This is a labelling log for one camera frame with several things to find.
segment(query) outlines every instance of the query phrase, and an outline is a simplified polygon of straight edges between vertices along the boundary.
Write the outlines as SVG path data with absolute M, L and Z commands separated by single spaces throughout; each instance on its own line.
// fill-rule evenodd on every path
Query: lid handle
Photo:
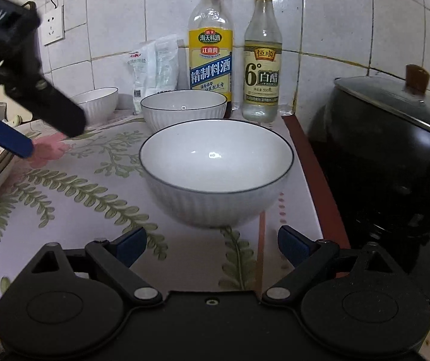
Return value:
M 405 67 L 405 87 L 415 89 L 418 92 L 425 93 L 427 91 L 430 73 L 418 65 L 407 65 Z

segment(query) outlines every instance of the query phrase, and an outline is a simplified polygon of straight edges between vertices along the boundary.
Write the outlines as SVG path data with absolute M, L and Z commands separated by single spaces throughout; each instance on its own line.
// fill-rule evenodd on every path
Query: glass bottle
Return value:
M 273 122 L 278 109 L 282 34 L 272 0 L 255 0 L 245 32 L 245 84 L 242 113 L 249 121 Z
M 225 118 L 232 112 L 232 28 L 223 0 L 201 0 L 188 23 L 190 88 L 225 95 Z

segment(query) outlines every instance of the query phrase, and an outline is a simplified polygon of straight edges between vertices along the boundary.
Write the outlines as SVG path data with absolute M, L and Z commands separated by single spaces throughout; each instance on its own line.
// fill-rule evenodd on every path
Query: electrical outlet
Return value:
M 63 5 L 43 15 L 41 38 L 45 46 L 64 38 Z

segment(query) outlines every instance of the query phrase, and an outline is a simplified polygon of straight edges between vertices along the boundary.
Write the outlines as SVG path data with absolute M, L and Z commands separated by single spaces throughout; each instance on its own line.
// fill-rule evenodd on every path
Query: tablecloth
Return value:
M 268 128 L 292 143 L 281 118 Z M 0 189 L 0 296 L 47 242 L 83 248 L 142 225 L 147 250 L 132 265 L 164 295 L 170 290 L 261 292 L 292 269 L 277 247 L 288 224 L 322 237 L 300 161 L 278 200 L 247 224 L 201 229 L 169 217 L 151 199 L 139 149 L 151 132 L 143 118 L 113 115 L 104 126 L 67 138 L 43 121 L 18 128 L 35 144 Z

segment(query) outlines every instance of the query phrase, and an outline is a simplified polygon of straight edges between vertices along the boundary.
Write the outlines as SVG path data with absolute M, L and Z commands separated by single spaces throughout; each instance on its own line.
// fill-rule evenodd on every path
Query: bottle label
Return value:
M 277 105 L 281 63 L 281 48 L 245 44 L 245 102 L 261 106 Z
M 233 31 L 205 27 L 188 33 L 190 88 L 205 89 L 232 99 Z

